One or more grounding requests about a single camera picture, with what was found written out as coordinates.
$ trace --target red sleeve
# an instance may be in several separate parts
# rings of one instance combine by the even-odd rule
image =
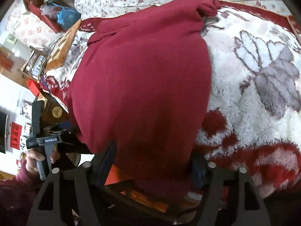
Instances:
[[[0,186],[12,187],[39,187],[42,185],[39,175],[35,176],[26,169],[26,161],[22,163],[19,174],[13,179],[0,180]]]
[[[85,32],[95,32],[96,30],[100,32],[111,31],[112,28],[116,29],[118,27],[127,26],[129,22],[133,22],[135,19],[147,19],[151,16],[160,17],[162,14],[168,13],[171,17],[171,10],[174,13],[179,13],[179,11],[185,11],[186,13],[191,13],[195,11],[200,13],[200,16],[216,16],[217,9],[221,8],[221,4],[217,0],[173,0],[163,6],[150,6],[146,9],[142,9],[134,13],[126,13],[115,18],[89,18],[82,21],[79,27],[79,31]]]

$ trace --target orange object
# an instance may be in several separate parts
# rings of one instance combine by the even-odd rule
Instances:
[[[120,171],[115,165],[112,165],[105,185],[122,182],[131,179],[128,175]]]
[[[28,89],[33,93],[33,95],[35,95],[36,97],[43,92],[42,88],[40,87],[40,85],[37,82],[34,82],[31,79],[28,79],[26,81]]]

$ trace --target red cloth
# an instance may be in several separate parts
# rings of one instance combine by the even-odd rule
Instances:
[[[34,82],[31,79],[27,79],[26,81],[28,89],[33,93],[33,95],[35,95],[36,97],[43,92],[43,89],[41,88],[41,86],[37,83]]]
[[[28,10],[32,12],[34,15],[38,16],[38,18],[43,21],[46,25],[48,25],[55,33],[63,31],[63,28],[54,20],[51,20],[48,16],[42,15],[42,11],[40,8],[36,7],[32,3],[28,4]]]
[[[211,86],[201,17],[218,8],[216,0],[174,0],[100,19],[67,97],[93,153],[116,140],[115,165],[132,178],[187,178]]]

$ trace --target wooden furniture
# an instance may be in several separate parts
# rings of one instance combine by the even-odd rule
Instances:
[[[6,58],[8,58],[10,56],[10,52],[4,48],[4,47],[0,47],[0,55],[5,56]],[[0,74],[2,74],[4,67],[0,65]]]
[[[62,123],[70,120],[69,114],[59,105],[59,103],[55,99],[53,99],[53,97],[49,93],[43,92],[40,95],[43,95],[44,101],[47,100],[45,101],[46,105],[42,113],[43,121],[45,121],[49,126],[52,126],[54,124]],[[55,107],[56,108],[59,107],[62,110],[58,118],[53,115],[53,109]]]
[[[32,46],[30,46],[30,49],[32,49],[31,56],[29,60],[26,61],[26,63],[23,65],[21,70],[18,69],[18,71],[21,72],[23,78],[28,77],[29,79],[33,81],[38,80],[39,71],[42,68],[42,66],[46,63],[48,54],[44,53],[43,51],[40,51]]]

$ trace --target person's hand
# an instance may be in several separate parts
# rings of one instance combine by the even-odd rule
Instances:
[[[55,145],[53,152],[50,156],[51,163],[55,163],[61,157],[60,153],[58,152],[58,146]],[[39,153],[35,149],[30,149],[26,153],[26,170],[29,171],[31,174],[38,176],[38,168],[36,161],[44,161],[45,157],[41,153]]]

